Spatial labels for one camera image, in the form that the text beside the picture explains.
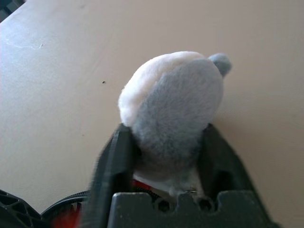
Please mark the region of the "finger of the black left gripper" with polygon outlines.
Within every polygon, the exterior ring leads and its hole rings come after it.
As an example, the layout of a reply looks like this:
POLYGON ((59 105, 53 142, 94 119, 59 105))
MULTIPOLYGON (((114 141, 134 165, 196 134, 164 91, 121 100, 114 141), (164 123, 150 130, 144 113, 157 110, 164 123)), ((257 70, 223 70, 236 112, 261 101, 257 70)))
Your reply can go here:
POLYGON ((1 228, 41 228, 42 217, 27 202, 0 191, 1 228))

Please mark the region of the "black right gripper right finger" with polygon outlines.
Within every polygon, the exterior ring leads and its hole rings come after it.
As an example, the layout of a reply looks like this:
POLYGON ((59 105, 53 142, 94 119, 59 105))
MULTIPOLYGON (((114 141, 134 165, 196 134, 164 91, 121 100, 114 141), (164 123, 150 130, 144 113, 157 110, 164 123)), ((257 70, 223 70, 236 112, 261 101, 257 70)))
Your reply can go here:
POLYGON ((240 158, 213 126, 203 132, 198 161, 201 184, 213 209, 208 228, 278 228, 264 208, 240 158))

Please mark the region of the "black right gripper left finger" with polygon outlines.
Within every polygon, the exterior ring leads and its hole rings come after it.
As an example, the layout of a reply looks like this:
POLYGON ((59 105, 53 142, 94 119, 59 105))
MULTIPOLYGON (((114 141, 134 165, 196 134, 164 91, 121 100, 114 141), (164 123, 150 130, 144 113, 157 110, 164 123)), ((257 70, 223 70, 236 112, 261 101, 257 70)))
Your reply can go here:
POLYGON ((100 156, 82 212, 84 228, 141 228, 143 195, 132 191, 137 147, 121 124, 100 156))

